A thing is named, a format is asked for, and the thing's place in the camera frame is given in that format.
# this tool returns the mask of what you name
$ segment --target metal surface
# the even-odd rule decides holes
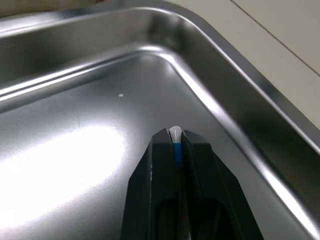
[[[320,133],[208,23],[159,2],[0,23],[0,239],[119,239],[150,137],[204,136],[263,237],[320,239]]]

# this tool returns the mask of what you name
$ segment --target white tip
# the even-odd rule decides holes
[[[182,129],[179,126],[173,126],[169,129],[171,139],[174,144],[181,143]]]

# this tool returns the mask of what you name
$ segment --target black plastic object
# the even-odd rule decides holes
[[[191,239],[262,240],[238,180],[210,144],[186,130],[181,143]],[[178,186],[173,144],[163,129],[129,180],[121,240],[176,240]]]

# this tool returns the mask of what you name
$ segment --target blue stripe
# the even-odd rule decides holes
[[[182,144],[181,143],[174,143],[174,157],[175,157],[175,164],[177,167],[182,166]]]

